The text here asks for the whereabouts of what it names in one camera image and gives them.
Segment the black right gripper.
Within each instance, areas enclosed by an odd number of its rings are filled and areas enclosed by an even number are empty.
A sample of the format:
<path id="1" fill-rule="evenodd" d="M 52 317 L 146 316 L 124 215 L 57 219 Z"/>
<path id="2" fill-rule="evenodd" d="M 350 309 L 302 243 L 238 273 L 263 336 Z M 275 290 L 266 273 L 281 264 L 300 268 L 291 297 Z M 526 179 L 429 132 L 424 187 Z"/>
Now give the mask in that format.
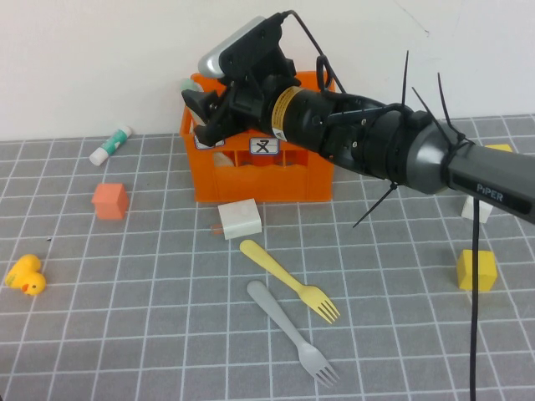
<path id="1" fill-rule="evenodd" d="M 268 109 L 279 84 L 277 74 L 268 74 L 260 79 L 247 76 L 242 81 L 225 74 L 218 81 L 226 86 L 226 92 L 222 95 L 222 110 L 213 113 L 211 106 L 218 101 L 216 90 L 181 91 L 196 122 L 195 135 L 202 144 L 213 146 L 226 136 L 237 135 L 247 129 L 273 135 Z"/>

